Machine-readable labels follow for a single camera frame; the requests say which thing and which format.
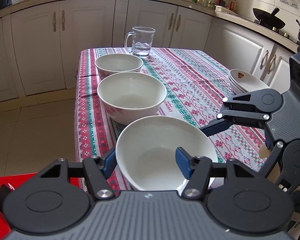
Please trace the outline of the white flower plate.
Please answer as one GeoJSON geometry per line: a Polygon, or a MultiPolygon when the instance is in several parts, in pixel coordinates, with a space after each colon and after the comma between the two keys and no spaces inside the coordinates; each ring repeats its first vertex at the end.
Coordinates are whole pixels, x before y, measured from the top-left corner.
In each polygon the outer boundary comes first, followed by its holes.
{"type": "Polygon", "coordinates": [[[268,85],[257,77],[239,69],[230,70],[228,79],[230,87],[236,95],[269,88],[268,85]]]}

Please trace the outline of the white bowl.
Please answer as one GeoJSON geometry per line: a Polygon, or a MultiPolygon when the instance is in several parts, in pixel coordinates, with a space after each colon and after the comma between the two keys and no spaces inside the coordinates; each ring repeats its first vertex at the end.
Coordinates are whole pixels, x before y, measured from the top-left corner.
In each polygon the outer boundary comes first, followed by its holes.
{"type": "Polygon", "coordinates": [[[205,156],[217,162],[210,139],[195,126],[169,116],[148,116],[129,124],[119,135],[117,164],[133,189],[139,191],[177,190],[187,180],[175,161],[183,147],[191,156],[205,156]]]}
{"type": "Polygon", "coordinates": [[[121,72],[104,78],[98,84],[97,94],[110,118],[128,125],[156,115],[167,97],[167,89],[150,75],[121,72]]]}
{"type": "Polygon", "coordinates": [[[98,57],[95,66],[101,80],[120,72],[140,72],[143,61],[128,54],[108,54],[98,57]]]}

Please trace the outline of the white kitchen cabinets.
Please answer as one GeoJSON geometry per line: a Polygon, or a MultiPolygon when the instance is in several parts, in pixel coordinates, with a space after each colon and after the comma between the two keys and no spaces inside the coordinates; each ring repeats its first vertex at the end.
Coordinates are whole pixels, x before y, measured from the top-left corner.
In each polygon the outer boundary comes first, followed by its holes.
{"type": "Polygon", "coordinates": [[[181,0],[24,0],[0,10],[0,102],[72,89],[79,54],[122,47],[132,26],[153,27],[153,46],[204,50],[214,19],[253,33],[255,63],[286,37],[238,16],[181,0]]]}

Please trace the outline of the patterned tablecloth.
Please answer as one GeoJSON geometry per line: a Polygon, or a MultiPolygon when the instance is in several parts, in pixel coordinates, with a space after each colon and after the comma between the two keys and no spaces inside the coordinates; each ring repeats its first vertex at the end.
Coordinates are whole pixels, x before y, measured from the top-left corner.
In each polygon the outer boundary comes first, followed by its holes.
{"type": "MultiPolygon", "coordinates": [[[[107,153],[123,130],[121,124],[111,120],[97,95],[100,77],[95,66],[97,58],[122,52],[122,48],[95,48],[80,54],[75,103],[77,161],[107,153]]],[[[167,89],[158,114],[196,127],[214,119],[222,99],[233,95],[228,70],[200,50],[153,48],[149,57],[143,59],[141,71],[158,79],[167,89]]],[[[210,139],[220,163],[235,158],[253,170],[259,170],[264,163],[258,154],[264,143],[260,129],[232,126],[210,139]]]]}

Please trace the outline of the black wok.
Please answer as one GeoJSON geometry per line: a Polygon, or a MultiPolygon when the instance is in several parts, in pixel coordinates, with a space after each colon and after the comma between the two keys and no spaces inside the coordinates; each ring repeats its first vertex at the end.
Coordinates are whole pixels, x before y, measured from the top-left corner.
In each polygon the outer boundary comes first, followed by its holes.
{"type": "Polygon", "coordinates": [[[259,20],[259,24],[270,30],[273,28],[280,30],[286,25],[283,20],[276,16],[279,11],[280,9],[278,7],[276,7],[271,13],[262,9],[253,8],[254,16],[259,20]]]}

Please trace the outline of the glass mug with water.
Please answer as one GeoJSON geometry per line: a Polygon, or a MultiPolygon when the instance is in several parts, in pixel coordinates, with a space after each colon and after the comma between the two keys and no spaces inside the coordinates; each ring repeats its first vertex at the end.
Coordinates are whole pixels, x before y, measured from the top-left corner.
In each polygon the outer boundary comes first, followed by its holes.
{"type": "Polygon", "coordinates": [[[155,29],[151,27],[135,26],[128,32],[124,40],[124,48],[127,52],[138,57],[148,57],[154,39],[155,29]],[[128,48],[128,39],[132,37],[132,47],[128,48]]]}

